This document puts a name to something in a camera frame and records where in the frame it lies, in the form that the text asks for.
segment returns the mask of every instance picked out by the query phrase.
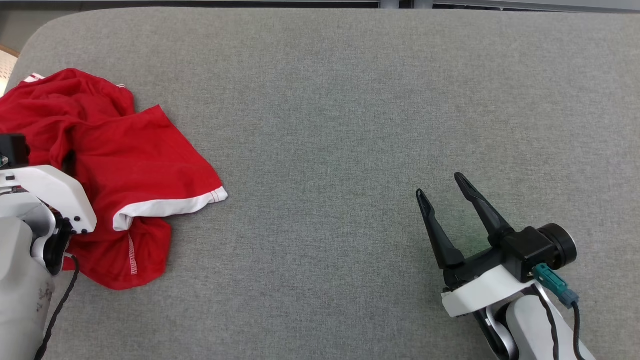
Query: teal connector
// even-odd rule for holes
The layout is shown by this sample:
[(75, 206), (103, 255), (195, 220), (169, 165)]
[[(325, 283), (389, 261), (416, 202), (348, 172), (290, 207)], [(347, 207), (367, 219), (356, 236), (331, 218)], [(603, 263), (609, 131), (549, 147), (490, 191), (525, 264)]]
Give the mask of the teal connector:
[(569, 289), (569, 284), (562, 280), (547, 264), (538, 264), (533, 268), (533, 277), (544, 287), (558, 297), (567, 309), (572, 303), (578, 303), (580, 297)]

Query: robotic arm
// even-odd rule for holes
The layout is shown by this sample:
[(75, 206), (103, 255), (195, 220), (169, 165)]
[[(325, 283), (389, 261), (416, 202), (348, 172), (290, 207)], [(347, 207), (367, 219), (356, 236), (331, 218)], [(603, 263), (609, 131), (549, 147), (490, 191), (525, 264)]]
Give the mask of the robotic arm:
[(0, 360), (32, 360), (68, 242), (97, 220), (73, 177), (28, 167), (24, 136), (0, 135), (0, 164)]
[[(516, 232), (463, 174), (456, 173), (455, 179), (480, 216), (491, 247), (465, 259), (418, 189), (420, 212), (444, 273), (447, 287), (442, 304), (449, 316), (473, 314), (500, 360), (595, 360), (577, 336), (574, 338), (543, 289), (544, 284), (567, 307), (577, 308), (577, 295), (552, 271), (575, 261), (573, 238), (555, 224)], [(498, 307), (517, 293), (524, 296)]]

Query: red cloth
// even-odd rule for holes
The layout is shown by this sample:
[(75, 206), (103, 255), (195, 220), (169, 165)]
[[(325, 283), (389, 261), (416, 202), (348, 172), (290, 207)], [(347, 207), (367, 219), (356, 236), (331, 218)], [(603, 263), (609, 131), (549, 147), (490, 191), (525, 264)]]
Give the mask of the red cloth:
[(26, 135), (30, 165), (61, 169), (74, 150), (76, 179), (98, 218), (95, 231), (73, 236), (67, 252), (83, 274), (111, 289), (158, 278), (171, 227), (154, 217), (224, 200), (215, 170), (160, 106), (136, 113), (123, 86), (76, 69), (27, 81), (0, 97), (0, 131)]

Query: black camera lens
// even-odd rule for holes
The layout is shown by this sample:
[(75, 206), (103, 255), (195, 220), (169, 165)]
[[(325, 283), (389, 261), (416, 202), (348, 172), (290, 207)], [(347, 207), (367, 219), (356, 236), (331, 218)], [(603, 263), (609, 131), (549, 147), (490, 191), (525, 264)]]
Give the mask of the black camera lens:
[(538, 231), (556, 246), (554, 262), (548, 264), (550, 268), (558, 270), (565, 265), (573, 263), (578, 256), (575, 242), (571, 235), (560, 225), (547, 224), (540, 227)]

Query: gray tablecloth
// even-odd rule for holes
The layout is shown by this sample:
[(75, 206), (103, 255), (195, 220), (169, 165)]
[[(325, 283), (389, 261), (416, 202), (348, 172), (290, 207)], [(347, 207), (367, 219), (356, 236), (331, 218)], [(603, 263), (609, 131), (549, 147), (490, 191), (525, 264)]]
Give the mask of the gray tablecloth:
[(440, 303), (415, 201), (486, 248), (455, 171), (517, 229), (573, 234), (582, 339), (637, 357), (640, 17), (103, 10), (42, 28), (12, 83), (67, 67), (162, 105), (230, 197), (170, 219), (148, 286), (81, 277), (47, 359), (490, 359)]

